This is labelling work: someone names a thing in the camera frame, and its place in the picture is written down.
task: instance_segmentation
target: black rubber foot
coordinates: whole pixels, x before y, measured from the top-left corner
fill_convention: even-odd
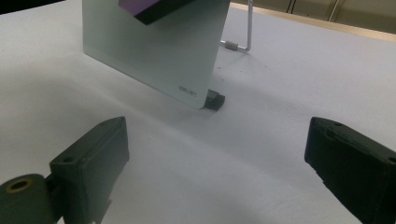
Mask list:
[[[216,91],[209,90],[207,92],[204,108],[218,111],[224,105],[224,101],[225,96],[220,95]]]

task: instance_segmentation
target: screw hole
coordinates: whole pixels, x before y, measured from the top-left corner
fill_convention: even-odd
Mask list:
[[[20,182],[17,182],[13,185],[11,185],[11,189],[16,190],[16,189],[21,189],[23,187],[25,187],[27,185],[27,181],[26,180],[22,180]]]
[[[16,180],[9,184],[6,188],[7,193],[17,193],[20,191],[23,191],[25,189],[28,189],[33,183],[32,179],[29,178],[23,178]]]
[[[74,160],[73,157],[64,158],[64,162],[72,162],[73,160]]]

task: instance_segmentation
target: metal rod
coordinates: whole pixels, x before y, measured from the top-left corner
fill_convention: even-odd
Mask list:
[[[251,49],[251,36],[253,27],[253,0],[247,0],[247,46],[242,47],[231,41],[220,41],[220,45],[226,49],[231,49],[239,52],[248,52]]]
[[[341,9],[341,6],[344,4],[344,0],[336,0],[334,7],[332,8],[332,13],[329,16],[329,21],[335,21],[338,12]]]

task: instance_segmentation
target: white table surface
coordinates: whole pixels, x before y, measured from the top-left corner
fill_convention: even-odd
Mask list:
[[[224,38],[244,43],[246,11]],[[309,120],[396,149],[396,43],[255,14],[249,54],[219,48],[219,112],[196,110],[84,55],[78,0],[0,16],[0,182],[125,116],[131,160],[103,223],[359,223],[304,162]]]

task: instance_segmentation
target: beige wall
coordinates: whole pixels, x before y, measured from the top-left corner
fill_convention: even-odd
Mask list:
[[[396,0],[254,0],[254,5],[323,21],[332,15],[334,22],[396,34]]]

